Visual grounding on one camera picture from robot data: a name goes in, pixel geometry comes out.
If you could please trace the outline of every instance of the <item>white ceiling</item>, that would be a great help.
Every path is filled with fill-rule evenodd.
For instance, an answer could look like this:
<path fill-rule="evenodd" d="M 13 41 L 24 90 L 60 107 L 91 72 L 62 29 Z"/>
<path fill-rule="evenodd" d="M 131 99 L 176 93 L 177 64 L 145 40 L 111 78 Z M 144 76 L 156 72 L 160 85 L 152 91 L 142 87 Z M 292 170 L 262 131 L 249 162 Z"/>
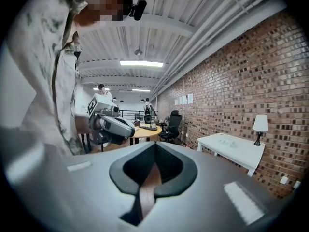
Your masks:
<path fill-rule="evenodd" d="M 146 1 L 140 22 L 127 17 L 80 32 L 82 83 L 88 87 L 103 83 L 111 90 L 143 88 L 157 92 L 196 53 L 211 47 L 234 22 L 268 0 Z M 143 51 L 139 57 L 134 54 L 138 47 Z M 164 66 L 126 67 L 119 60 L 160 61 Z"/>

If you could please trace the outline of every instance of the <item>brick wall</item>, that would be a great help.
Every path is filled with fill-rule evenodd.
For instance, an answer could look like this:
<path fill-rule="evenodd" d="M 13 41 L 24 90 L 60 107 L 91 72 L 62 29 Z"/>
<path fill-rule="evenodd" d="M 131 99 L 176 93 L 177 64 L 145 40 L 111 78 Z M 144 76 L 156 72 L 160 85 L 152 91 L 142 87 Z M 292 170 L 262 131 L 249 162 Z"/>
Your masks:
<path fill-rule="evenodd" d="M 254 178 L 275 196 L 291 193 L 309 164 L 309 47 L 287 12 L 280 12 L 204 60 L 158 97 L 159 118 L 179 110 L 183 141 L 218 132 L 256 140 L 257 114 L 267 114 L 269 131 Z M 194 103 L 174 105 L 193 93 Z M 287 185 L 279 183 L 287 176 Z"/>

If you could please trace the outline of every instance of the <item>office chair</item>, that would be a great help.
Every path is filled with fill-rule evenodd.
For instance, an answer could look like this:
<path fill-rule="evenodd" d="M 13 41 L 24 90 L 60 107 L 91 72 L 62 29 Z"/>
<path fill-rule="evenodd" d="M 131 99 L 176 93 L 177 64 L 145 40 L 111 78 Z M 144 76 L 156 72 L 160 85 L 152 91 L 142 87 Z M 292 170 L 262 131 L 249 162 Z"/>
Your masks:
<path fill-rule="evenodd" d="M 168 124 L 169 124 L 169 116 L 166 116 L 163 123 L 158 123 L 161 128 L 162 128 L 162 132 L 165 132 L 168 130 Z"/>
<path fill-rule="evenodd" d="M 167 142 L 173 142 L 179 135 L 178 127 L 182 118 L 183 117 L 178 113 L 177 110 L 172 111 L 169 117 L 168 129 L 167 131 L 159 134 L 159 137 Z"/>

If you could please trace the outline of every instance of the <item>person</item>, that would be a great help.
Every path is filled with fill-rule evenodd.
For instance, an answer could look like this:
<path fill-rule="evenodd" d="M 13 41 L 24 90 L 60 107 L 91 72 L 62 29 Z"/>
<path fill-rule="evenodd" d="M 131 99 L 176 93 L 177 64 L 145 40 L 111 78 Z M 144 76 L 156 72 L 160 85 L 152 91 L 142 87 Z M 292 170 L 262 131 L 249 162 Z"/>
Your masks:
<path fill-rule="evenodd" d="M 105 86 L 103 84 L 98 85 L 98 90 L 101 95 L 107 97 L 109 100 L 112 101 L 112 94 L 108 91 L 106 91 Z"/>
<path fill-rule="evenodd" d="M 11 64 L 17 65 L 36 93 L 21 123 L 22 131 L 55 145 L 62 155 L 84 153 L 78 133 L 91 130 L 87 117 L 74 115 L 82 54 L 77 31 L 102 18 L 123 18 L 131 1 L 30 0 L 26 4 L 4 46 Z"/>

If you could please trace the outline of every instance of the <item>ceiling beam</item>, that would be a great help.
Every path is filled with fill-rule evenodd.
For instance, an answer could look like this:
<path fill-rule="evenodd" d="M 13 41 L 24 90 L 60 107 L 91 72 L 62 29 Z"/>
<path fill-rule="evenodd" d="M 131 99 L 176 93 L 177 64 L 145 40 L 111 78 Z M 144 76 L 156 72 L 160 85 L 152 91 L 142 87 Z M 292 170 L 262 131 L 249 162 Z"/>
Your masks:
<path fill-rule="evenodd" d="M 77 31 L 79 34 L 83 35 L 88 31 L 96 30 L 102 27 L 138 27 L 138 24 L 139 22 L 134 20 L 134 18 L 127 17 L 124 21 L 97 22 L 89 27 L 78 28 Z M 143 14 L 140 20 L 140 26 L 171 31 L 188 38 L 190 38 L 197 30 L 193 26 L 181 21 L 154 14 Z"/>
<path fill-rule="evenodd" d="M 103 83 L 110 85 L 134 84 L 138 86 L 154 87 L 158 83 L 158 78 L 134 77 L 134 76 L 94 76 L 82 78 L 82 84 Z"/>
<path fill-rule="evenodd" d="M 163 68 L 160 67 L 148 67 L 148 66 L 123 66 L 119 63 L 118 60 L 99 60 L 81 63 L 78 69 L 82 72 L 83 70 L 97 70 L 97 69 L 141 69 L 141 70 L 150 70 L 164 72 L 168 68 L 168 64 L 164 64 Z"/>

